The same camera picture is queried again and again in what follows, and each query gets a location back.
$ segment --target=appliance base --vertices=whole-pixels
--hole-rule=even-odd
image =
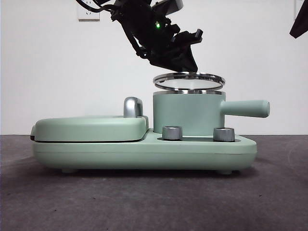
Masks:
[[[35,158],[63,173],[79,169],[181,169],[216,170],[231,174],[251,166],[256,142],[236,136],[237,142],[163,141],[161,134],[148,130],[134,142],[34,142]]]

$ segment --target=black object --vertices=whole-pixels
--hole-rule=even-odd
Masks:
[[[191,45],[202,41],[203,31],[180,33],[179,26],[166,18],[183,7],[182,0],[163,0],[153,6],[152,0],[116,0],[104,6],[109,0],[93,0],[98,9],[76,1],[92,12],[109,11],[111,19],[122,25],[136,54],[150,64],[177,72],[197,72]]]
[[[291,29],[290,35],[292,35],[294,38],[298,38],[307,31],[308,31],[308,0],[305,0]]]

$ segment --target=pot handle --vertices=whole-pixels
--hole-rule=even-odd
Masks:
[[[223,101],[220,106],[224,115],[266,118],[270,115],[270,103],[267,100]]]

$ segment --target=rubber foot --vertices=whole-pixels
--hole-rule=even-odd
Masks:
[[[232,171],[216,171],[218,174],[221,174],[221,175],[231,175],[232,174]]]
[[[65,173],[65,174],[72,174],[75,172],[78,172],[78,169],[62,169],[62,173]]]

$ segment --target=gray table surface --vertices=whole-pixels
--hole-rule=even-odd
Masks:
[[[32,156],[29,136],[1,136],[2,231],[307,231],[308,136],[246,136],[253,166],[213,171],[83,170]]]

